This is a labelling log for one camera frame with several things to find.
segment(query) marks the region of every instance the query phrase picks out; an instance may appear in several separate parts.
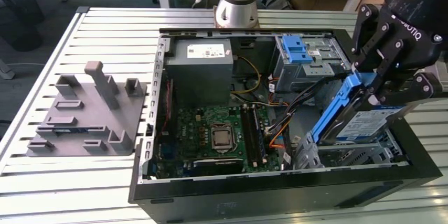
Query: robotiq logo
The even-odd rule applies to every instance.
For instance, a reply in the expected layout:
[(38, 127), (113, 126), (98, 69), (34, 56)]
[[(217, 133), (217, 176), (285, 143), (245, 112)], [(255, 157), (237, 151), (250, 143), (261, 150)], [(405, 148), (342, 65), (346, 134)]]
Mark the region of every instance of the robotiq logo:
[(407, 30), (413, 34), (415, 40), (419, 41), (422, 39), (422, 33), (419, 32), (419, 30), (414, 26), (411, 26), (409, 23), (403, 22), (395, 15), (393, 15), (393, 18), (402, 22), (403, 26), (407, 28)]

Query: ram slot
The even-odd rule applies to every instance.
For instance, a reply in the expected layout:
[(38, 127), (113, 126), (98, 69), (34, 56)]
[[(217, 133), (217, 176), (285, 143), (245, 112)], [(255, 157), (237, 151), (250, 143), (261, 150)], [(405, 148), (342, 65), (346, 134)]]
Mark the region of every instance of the ram slot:
[(258, 167), (263, 163), (262, 149), (261, 149), (261, 134), (259, 125), (255, 117), (255, 109), (250, 107), (243, 107), (242, 112), (242, 123), (243, 123), (243, 135), (246, 144), (246, 153), (249, 164)]
[(258, 110), (254, 108), (253, 109), (254, 111), (254, 118), (255, 118), (255, 125), (257, 125), (257, 130), (258, 130), (258, 141), (259, 141), (259, 150), (261, 150), (261, 154), (262, 154), (262, 161), (263, 163), (267, 163), (269, 160), (266, 159), (266, 149), (265, 149), (265, 139), (263, 139), (263, 130), (262, 130), (262, 127), (261, 127), (261, 121), (259, 121), (259, 114), (258, 114)]

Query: metal slotted table surface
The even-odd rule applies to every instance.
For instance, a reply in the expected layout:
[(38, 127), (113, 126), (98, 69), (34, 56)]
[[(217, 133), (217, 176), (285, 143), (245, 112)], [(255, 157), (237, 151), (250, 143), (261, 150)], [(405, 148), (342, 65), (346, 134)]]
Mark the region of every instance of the metal slotted table surface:
[[(154, 223), (139, 206), (129, 204), (134, 154), (33, 158), (26, 156), (27, 144), (58, 94), (54, 84), (61, 74), (91, 81), (85, 64), (101, 60), (118, 82), (126, 78), (151, 82), (159, 28), (214, 27), (213, 16), (211, 10), (129, 8), (91, 8), (75, 15), (0, 142), (2, 223)], [(259, 16), (263, 28), (343, 28), (350, 34), (357, 19), (355, 13), (313, 11), (262, 10)], [(445, 177), (363, 208), (219, 223), (448, 223), (448, 102), (422, 105), (407, 120)]]

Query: green circuit board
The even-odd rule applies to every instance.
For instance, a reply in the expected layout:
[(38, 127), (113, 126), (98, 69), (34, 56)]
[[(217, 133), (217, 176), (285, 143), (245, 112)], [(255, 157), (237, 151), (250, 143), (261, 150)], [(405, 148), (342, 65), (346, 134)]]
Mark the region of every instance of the green circuit board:
[[(174, 159), (169, 160), (166, 170), (171, 177), (187, 177), (185, 164), (187, 160), (217, 157), (241, 158), (245, 161), (243, 173), (271, 172), (279, 170), (277, 151), (269, 152), (267, 162), (254, 167), (247, 161), (241, 107), (203, 107), (179, 109), (177, 144), (173, 148)], [(258, 119), (262, 129), (270, 124), (266, 107), (258, 107)], [(214, 149), (213, 132), (218, 127), (231, 128), (234, 143), (227, 151)]]

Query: motherboard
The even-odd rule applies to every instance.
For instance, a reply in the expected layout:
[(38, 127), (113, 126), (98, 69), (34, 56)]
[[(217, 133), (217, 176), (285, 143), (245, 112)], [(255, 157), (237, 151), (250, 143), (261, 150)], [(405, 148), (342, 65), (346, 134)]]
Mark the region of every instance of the motherboard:
[(162, 144), (162, 177), (245, 174), (281, 170), (263, 139), (265, 106), (179, 109), (177, 137)]

